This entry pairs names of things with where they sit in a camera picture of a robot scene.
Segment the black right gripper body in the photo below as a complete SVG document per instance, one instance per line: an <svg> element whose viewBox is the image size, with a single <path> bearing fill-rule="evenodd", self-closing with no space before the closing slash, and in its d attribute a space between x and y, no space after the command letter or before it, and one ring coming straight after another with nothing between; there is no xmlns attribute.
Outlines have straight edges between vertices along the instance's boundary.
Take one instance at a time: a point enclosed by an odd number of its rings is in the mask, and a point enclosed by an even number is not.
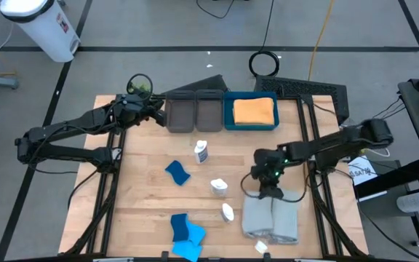
<svg viewBox="0 0 419 262"><path fill-rule="evenodd" d="M260 182L260 187L276 187L284 174L287 159L282 151L260 148L254 153L255 165L251 167L251 176Z"/></svg>

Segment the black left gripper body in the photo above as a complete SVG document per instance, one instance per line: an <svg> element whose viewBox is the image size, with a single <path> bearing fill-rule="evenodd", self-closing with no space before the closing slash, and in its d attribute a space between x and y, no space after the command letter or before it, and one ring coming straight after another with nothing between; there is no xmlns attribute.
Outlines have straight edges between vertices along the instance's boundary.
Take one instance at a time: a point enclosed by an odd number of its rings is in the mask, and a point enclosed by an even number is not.
<svg viewBox="0 0 419 262"><path fill-rule="evenodd" d="M138 95L123 95L120 103L121 126L139 125L155 113L155 106Z"/></svg>

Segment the white plastic restorer bottle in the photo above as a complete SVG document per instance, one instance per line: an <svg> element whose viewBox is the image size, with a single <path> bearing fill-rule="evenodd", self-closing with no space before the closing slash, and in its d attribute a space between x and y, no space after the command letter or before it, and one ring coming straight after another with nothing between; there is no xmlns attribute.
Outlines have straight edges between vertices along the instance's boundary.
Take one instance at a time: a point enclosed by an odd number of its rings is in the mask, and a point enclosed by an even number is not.
<svg viewBox="0 0 419 262"><path fill-rule="evenodd" d="M224 197L227 194L228 184L221 178L210 181L212 193L219 197Z"/></svg>
<svg viewBox="0 0 419 262"><path fill-rule="evenodd" d="M194 148L194 153L196 157L196 162L201 164L207 160L208 151L207 151L207 141L206 140L198 140L196 142L196 146Z"/></svg>
<svg viewBox="0 0 419 262"><path fill-rule="evenodd" d="M234 209L227 203L222 204L221 216L226 223L234 220Z"/></svg>

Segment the orange cloth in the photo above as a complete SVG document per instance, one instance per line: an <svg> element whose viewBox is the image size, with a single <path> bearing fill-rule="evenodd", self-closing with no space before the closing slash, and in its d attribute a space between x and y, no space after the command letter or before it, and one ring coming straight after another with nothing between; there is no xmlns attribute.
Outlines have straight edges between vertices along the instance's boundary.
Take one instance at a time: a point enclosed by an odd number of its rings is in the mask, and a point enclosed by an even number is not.
<svg viewBox="0 0 419 262"><path fill-rule="evenodd" d="M237 125L274 125L274 100L272 98L235 100L233 116Z"/></svg>

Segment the grey translucent plastic bin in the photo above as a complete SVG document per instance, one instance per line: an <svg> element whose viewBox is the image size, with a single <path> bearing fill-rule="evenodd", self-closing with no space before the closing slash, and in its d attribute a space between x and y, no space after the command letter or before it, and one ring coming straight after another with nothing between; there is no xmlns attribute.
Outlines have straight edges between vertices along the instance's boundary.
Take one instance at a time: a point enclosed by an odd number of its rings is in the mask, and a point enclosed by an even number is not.
<svg viewBox="0 0 419 262"><path fill-rule="evenodd" d="M223 128L223 98L221 90L196 92L196 129L199 132L219 132Z"/></svg>
<svg viewBox="0 0 419 262"><path fill-rule="evenodd" d="M191 90L175 90L166 94L166 128L171 133L190 133L194 129L196 94Z"/></svg>

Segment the black triangular panel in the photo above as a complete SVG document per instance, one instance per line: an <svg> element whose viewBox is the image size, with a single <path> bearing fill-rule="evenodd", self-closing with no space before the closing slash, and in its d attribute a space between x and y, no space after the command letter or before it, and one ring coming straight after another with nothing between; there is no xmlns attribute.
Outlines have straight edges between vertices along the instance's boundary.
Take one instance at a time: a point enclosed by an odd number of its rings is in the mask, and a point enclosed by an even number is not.
<svg viewBox="0 0 419 262"><path fill-rule="evenodd" d="M186 84L182 87L178 87L173 90L163 92L162 94L166 95L169 92L174 92L178 90L190 90L194 92L196 92L197 90L221 90L223 92L226 92L228 91L228 87L223 79L223 76L218 74L215 76L208 77L206 79L199 80L197 82Z"/></svg>

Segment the blue plastic bin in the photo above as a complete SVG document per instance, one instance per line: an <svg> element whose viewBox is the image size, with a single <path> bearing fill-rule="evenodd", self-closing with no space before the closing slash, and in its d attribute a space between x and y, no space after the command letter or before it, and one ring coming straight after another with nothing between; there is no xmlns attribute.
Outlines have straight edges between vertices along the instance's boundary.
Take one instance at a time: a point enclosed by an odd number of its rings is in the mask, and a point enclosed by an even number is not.
<svg viewBox="0 0 419 262"><path fill-rule="evenodd" d="M234 123L233 105L238 99L272 98L274 100L274 125L237 125ZM279 125L277 96L274 92L227 92L224 95L224 124L227 130L271 131Z"/></svg>

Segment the white printed paper sheet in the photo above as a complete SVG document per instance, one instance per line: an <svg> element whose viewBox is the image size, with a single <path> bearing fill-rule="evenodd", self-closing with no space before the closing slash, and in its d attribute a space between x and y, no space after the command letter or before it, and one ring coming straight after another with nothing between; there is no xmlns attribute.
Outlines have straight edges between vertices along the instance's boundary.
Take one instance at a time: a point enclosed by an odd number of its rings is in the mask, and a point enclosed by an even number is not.
<svg viewBox="0 0 419 262"><path fill-rule="evenodd" d="M359 156L348 163L349 174L354 180L354 185L372 180L378 174L366 156Z"/></svg>

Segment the black perforated panel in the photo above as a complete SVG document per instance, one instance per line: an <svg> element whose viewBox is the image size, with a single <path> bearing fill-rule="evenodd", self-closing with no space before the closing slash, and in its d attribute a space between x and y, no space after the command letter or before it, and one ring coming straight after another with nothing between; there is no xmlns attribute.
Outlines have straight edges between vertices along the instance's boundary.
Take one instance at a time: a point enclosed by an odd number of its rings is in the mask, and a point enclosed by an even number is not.
<svg viewBox="0 0 419 262"><path fill-rule="evenodd" d="M345 85L258 76L254 91L275 92L282 97L288 95L329 95L332 98L338 123L344 123L349 117L348 95Z"/></svg>

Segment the black metal beam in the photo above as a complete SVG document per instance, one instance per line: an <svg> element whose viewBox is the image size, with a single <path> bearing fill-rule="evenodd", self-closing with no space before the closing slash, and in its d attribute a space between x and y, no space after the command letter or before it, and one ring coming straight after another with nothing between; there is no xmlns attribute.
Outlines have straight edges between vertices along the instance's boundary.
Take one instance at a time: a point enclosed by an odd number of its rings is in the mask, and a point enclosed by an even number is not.
<svg viewBox="0 0 419 262"><path fill-rule="evenodd" d="M378 162L375 162L375 164L387 168L388 172L378 174L376 178L355 186L359 198L368 197L369 195L387 191L390 188L402 186L414 181L419 182L419 160L397 168L392 168Z"/></svg>

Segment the white trash can black rim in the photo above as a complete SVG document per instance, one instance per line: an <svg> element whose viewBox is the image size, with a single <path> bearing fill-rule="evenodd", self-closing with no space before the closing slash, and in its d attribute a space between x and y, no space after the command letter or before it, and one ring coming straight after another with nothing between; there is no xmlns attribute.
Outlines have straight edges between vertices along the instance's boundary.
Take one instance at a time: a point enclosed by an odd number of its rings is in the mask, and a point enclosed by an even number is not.
<svg viewBox="0 0 419 262"><path fill-rule="evenodd" d="M0 13L17 24L53 61L73 60L81 43L63 11L65 0L1 0Z"/></svg>

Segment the translucent white container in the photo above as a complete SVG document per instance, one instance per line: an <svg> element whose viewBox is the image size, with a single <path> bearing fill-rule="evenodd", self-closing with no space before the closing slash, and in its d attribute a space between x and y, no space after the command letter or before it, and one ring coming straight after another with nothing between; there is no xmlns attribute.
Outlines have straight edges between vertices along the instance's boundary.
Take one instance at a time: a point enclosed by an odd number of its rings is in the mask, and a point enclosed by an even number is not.
<svg viewBox="0 0 419 262"><path fill-rule="evenodd" d="M396 205L404 213L419 212L419 192L398 197Z"/></svg>

